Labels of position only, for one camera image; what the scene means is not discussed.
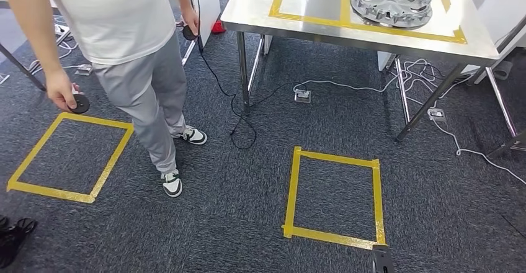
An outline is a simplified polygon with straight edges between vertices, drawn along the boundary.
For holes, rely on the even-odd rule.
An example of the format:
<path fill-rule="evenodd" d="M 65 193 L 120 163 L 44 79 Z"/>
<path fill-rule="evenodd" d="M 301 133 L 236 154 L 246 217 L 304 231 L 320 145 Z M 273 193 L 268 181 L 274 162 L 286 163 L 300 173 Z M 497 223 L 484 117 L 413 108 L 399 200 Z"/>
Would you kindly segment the person's right hand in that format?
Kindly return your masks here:
<path fill-rule="evenodd" d="M 73 91 L 80 92 L 80 86 L 70 81 L 63 69 L 45 72 L 48 98 L 61 110 L 71 112 L 77 107 Z"/>

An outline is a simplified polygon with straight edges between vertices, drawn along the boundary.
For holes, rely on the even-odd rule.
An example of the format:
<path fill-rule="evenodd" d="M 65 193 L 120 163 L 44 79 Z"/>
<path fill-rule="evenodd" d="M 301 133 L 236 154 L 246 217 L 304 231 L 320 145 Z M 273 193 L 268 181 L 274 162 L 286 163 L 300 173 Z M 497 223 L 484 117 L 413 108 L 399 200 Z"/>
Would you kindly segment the person's left hand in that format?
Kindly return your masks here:
<path fill-rule="evenodd" d="M 195 10 L 189 6 L 182 8 L 182 18 L 185 22 L 183 35 L 187 40 L 195 40 L 199 33 L 199 18 Z"/>

